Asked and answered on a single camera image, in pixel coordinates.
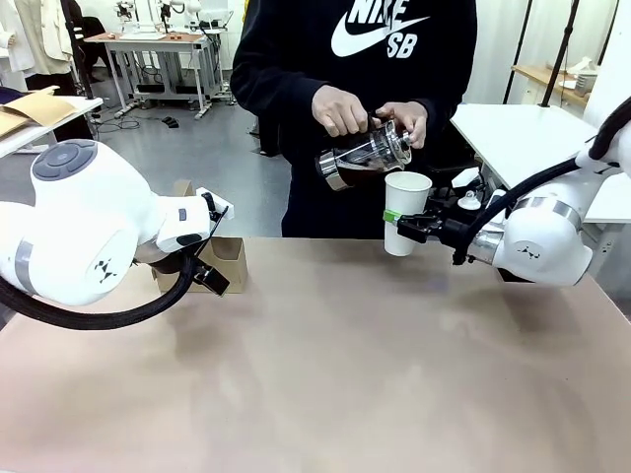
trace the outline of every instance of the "nike swoosh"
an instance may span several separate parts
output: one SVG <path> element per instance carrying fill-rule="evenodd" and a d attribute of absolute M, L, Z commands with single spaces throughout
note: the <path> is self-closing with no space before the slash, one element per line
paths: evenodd
<path fill-rule="evenodd" d="M 346 31 L 346 19 L 348 13 L 345 13 L 342 19 L 337 24 L 333 37 L 331 38 L 331 48 L 336 56 L 347 57 L 357 54 L 369 47 L 374 46 L 379 41 L 383 41 L 389 34 L 400 32 L 412 25 L 416 25 L 430 17 L 419 18 L 418 20 L 410 20 L 408 22 L 402 22 L 398 24 L 392 30 L 389 27 L 379 28 L 373 32 L 363 34 L 350 34 Z"/>

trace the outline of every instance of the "hand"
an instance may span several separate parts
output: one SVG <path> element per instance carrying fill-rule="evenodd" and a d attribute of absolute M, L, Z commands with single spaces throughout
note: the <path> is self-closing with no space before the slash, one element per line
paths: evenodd
<path fill-rule="evenodd" d="M 322 86 L 315 93 L 312 113 L 333 138 L 368 131 L 368 113 L 359 99 L 334 87 Z"/>
<path fill-rule="evenodd" d="M 427 109 L 418 101 L 402 103 L 391 101 L 376 112 L 379 118 L 394 120 L 399 126 L 405 127 L 410 134 L 410 146 L 420 150 L 425 146 L 427 137 Z"/>

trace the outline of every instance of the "robot logo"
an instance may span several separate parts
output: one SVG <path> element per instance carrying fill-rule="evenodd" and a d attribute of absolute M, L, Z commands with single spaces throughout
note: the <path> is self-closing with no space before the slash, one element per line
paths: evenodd
<path fill-rule="evenodd" d="M 530 247 L 529 246 L 527 246 L 524 249 L 519 250 L 519 253 L 526 253 L 530 257 L 530 259 L 539 259 L 541 257 L 540 254 L 534 254 L 534 253 L 530 252 Z"/>
<path fill-rule="evenodd" d="M 101 268 L 103 271 L 104 277 L 101 279 L 101 284 L 104 283 L 107 280 L 107 278 L 109 278 L 110 276 L 113 276 L 113 277 L 118 276 L 115 273 L 111 273 L 107 271 L 107 267 L 109 266 L 109 263 L 111 263 L 111 258 L 107 262 L 99 261 L 99 264 L 95 266 L 95 270 Z"/>

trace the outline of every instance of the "desk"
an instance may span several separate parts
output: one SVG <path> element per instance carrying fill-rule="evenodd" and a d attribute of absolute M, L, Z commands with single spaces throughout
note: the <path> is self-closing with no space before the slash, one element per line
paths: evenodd
<path fill-rule="evenodd" d="M 524 104 L 539 104 L 543 101 L 545 90 L 550 83 L 552 71 L 546 67 L 537 66 L 513 66 L 513 70 L 522 76 L 528 78 L 529 83 L 522 99 Z M 554 95 L 552 104 L 559 105 L 563 109 L 568 110 L 579 118 L 585 113 L 588 106 L 589 97 L 579 97 L 572 89 L 562 87 L 560 84 L 564 80 L 573 80 L 574 76 L 570 74 L 559 74 L 554 83 Z"/>
<path fill-rule="evenodd" d="M 57 142 L 54 135 L 54 130 L 74 120 L 90 110 L 103 105 L 102 99 L 93 99 L 89 101 L 83 97 L 59 97 L 69 101 L 77 110 L 72 114 L 61 120 L 59 123 L 53 126 L 41 126 L 37 124 L 31 124 L 20 128 L 18 131 L 13 132 L 4 138 L 0 139 L 0 159 L 15 153 L 16 151 L 24 148 L 35 140 L 48 136 L 48 142 L 54 144 Z"/>
<path fill-rule="evenodd" d="M 484 165 L 509 189 L 544 169 L 569 160 L 597 130 L 558 107 L 537 105 L 461 105 L 452 123 Z M 631 179 L 608 179 L 586 217 L 586 224 L 605 224 L 601 233 L 586 230 L 597 241 L 592 270 L 599 272 L 623 224 L 631 223 Z"/>
<path fill-rule="evenodd" d="M 451 251 L 249 239 L 243 295 L 138 326 L 0 332 L 15 471 L 626 473 L 631 327 L 590 277 L 509 285 Z M 157 295 L 147 268 L 93 307 Z"/>
<path fill-rule="evenodd" d="M 211 41 L 203 34 L 178 34 L 181 39 L 170 39 L 167 35 L 157 40 L 133 40 L 120 39 L 120 34 L 110 38 L 108 33 L 86 39 L 86 42 L 103 43 L 107 49 L 107 57 L 110 60 L 111 69 L 115 70 L 111 55 L 115 54 L 117 62 L 123 71 L 123 82 L 128 89 L 125 93 L 118 77 L 114 74 L 114 83 L 120 99 L 121 111 L 115 116 L 119 117 L 136 106 L 136 102 L 127 105 L 126 97 L 133 100 L 187 100 L 199 101 L 199 112 L 196 119 L 201 118 L 210 109 L 210 102 L 221 89 L 221 73 L 217 70 L 221 66 L 213 59 Z M 142 84 L 146 76 L 146 65 L 143 52 L 155 52 L 160 66 L 159 74 L 163 78 L 163 92 L 141 92 L 138 86 Z M 190 65 L 193 66 L 195 75 L 195 93 L 179 91 L 183 85 L 182 65 L 179 60 L 181 53 L 190 54 Z"/>

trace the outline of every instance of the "cardboard box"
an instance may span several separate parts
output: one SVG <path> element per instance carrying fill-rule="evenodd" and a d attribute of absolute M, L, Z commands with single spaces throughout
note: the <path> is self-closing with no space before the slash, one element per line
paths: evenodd
<path fill-rule="evenodd" d="M 48 87 L 2 105 L 0 107 L 0 138 L 31 121 L 41 126 L 52 126 L 72 115 L 76 108 L 68 101 L 54 97 L 54 91 L 57 89 L 57 87 Z"/>
<path fill-rule="evenodd" d="M 175 195 L 195 195 L 192 183 L 189 180 L 176 182 Z M 230 281 L 228 294 L 241 294 L 245 290 L 247 262 L 243 238 L 214 236 L 199 257 L 206 264 L 216 268 Z M 161 274 L 155 270 L 152 270 L 152 272 L 154 280 L 158 283 L 158 287 L 163 293 L 175 284 L 178 276 L 178 274 Z M 192 293 L 210 293 L 209 290 L 198 284 L 193 284 L 189 291 Z"/>

